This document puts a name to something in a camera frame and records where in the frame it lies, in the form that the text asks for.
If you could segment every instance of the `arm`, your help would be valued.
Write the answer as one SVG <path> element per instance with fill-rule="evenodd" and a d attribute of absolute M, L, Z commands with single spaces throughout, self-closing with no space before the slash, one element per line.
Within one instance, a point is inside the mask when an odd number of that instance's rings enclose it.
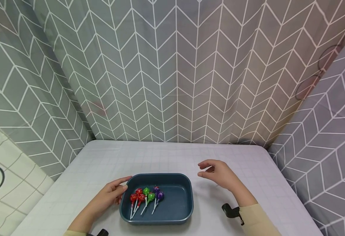
<path fill-rule="evenodd" d="M 91 230 L 93 223 L 113 204 L 120 204 L 123 192 L 128 186 L 121 184 L 131 176 L 112 181 L 104 186 L 100 192 L 88 203 L 70 224 L 64 236 L 85 236 Z"/>
<path fill-rule="evenodd" d="M 244 221 L 242 228 L 247 236 L 281 236 L 252 193 L 225 162 L 209 159 L 198 166 L 200 169 L 209 167 L 206 171 L 198 172 L 198 176 L 214 181 L 234 195 Z"/>

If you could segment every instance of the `table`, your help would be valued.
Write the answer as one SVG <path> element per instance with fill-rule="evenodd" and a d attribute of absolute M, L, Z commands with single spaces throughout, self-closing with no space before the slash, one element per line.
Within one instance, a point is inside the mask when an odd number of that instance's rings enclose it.
<path fill-rule="evenodd" d="M 244 235 L 239 220 L 221 206 L 237 203 L 230 192 L 197 176 L 205 159 L 225 161 L 249 188 L 284 236 L 321 236 L 314 221 L 265 149 L 259 146 L 161 142 L 89 142 L 12 236 L 62 235 L 75 216 L 108 182 L 141 172 L 179 172 L 189 177 L 194 213 L 181 226 L 131 226 L 111 207 L 93 226 L 109 235 Z"/>

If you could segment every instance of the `left hand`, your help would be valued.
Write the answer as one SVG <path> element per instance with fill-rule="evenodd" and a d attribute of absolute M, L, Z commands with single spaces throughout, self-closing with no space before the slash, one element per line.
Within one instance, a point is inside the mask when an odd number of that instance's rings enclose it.
<path fill-rule="evenodd" d="M 121 184 L 127 182 L 130 178 L 131 176 L 128 176 L 106 184 L 88 203 L 83 211 L 97 219 L 108 209 L 108 207 L 113 204 L 120 204 L 123 192 L 128 189 L 127 185 L 123 186 Z"/>

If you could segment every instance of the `lollipop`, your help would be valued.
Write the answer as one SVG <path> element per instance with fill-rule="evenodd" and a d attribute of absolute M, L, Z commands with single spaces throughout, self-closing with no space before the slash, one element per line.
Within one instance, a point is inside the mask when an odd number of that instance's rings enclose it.
<path fill-rule="evenodd" d="M 140 205 L 141 205 L 141 203 L 142 203 L 144 200 L 145 200 L 145 194 L 142 193 L 142 194 L 138 195 L 138 205 L 137 205 L 136 210 L 135 210 L 134 213 L 133 213 L 132 218 L 134 217 L 134 215 L 136 214 L 138 208 L 140 208 Z"/>
<path fill-rule="evenodd" d="M 155 204 L 154 210 L 151 214 L 154 214 L 155 208 L 158 206 L 159 202 L 164 199 L 164 193 L 160 191 L 157 195 L 157 203 Z"/>
<path fill-rule="evenodd" d="M 130 201 L 132 202 L 132 207 L 130 207 L 130 219 L 132 219 L 133 205 L 136 200 L 137 200 L 137 194 L 131 194 Z"/>
<path fill-rule="evenodd" d="M 136 212 L 136 206 L 137 206 L 137 203 L 138 203 L 138 196 L 139 196 L 140 194 L 142 194 L 142 189 L 141 189 L 141 188 L 136 189 L 136 194 L 137 194 L 137 199 L 136 199 L 136 204 L 135 204 L 135 206 L 134 206 L 133 212 Z"/>
<path fill-rule="evenodd" d="M 155 186 L 153 188 L 153 193 L 155 193 L 155 196 L 158 196 L 158 193 L 160 192 L 161 190 L 159 189 L 158 186 Z M 155 200 L 154 200 L 154 208 L 155 208 L 155 205 L 157 204 L 157 198 L 155 197 Z"/>
<path fill-rule="evenodd" d="M 149 202 L 153 201 L 154 199 L 155 199 L 155 193 L 150 192 L 150 193 L 147 195 L 146 205 L 144 206 L 144 209 L 142 210 L 141 215 L 144 213 L 144 211 L 145 211 L 147 205 L 149 204 Z"/>
<path fill-rule="evenodd" d="M 149 188 L 144 188 L 143 194 L 145 194 L 145 204 L 146 204 L 146 206 L 147 206 L 147 195 L 148 195 L 149 192 L 150 192 Z"/>

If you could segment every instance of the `purple lollipop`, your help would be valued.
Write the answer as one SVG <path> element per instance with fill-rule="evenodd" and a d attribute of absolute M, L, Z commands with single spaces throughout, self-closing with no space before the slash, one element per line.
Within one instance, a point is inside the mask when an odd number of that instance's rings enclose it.
<path fill-rule="evenodd" d="M 157 198 L 157 202 L 162 201 L 164 199 L 164 193 L 162 191 L 159 191 Z"/>
<path fill-rule="evenodd" d="M 161 191 L 161 190 L 159 189 L 158 186 L 155 186 L 155 187 L 153 188 L 153 193 L 155 193 L 155 196 L 158 196 L 158 193 L 159 193 L 160 191 Z"/>
<path fill-rule="evenodd" d="M 154 210 L 153 210 L 153 212 L 151 214 L 154 214 L 155 208 L 158 206 L 159 202 L 164 199 L 164 193 L 162 191 L 159 191 L 156 199 L 157 199 L 157 202 L 156 202 L 156 204 L 154 206 Z"/>
<path fill-rule="evenodd" d="M 159 189 L 158 186 L 155 186 L 155 187 L 153 188 L 153 193 L 155 193 L 154 209 L 155 209 L 155 206 L 157 205 L 158 193 L 159 193 L 160 191 L 161 191 L 161 190 Z"/>

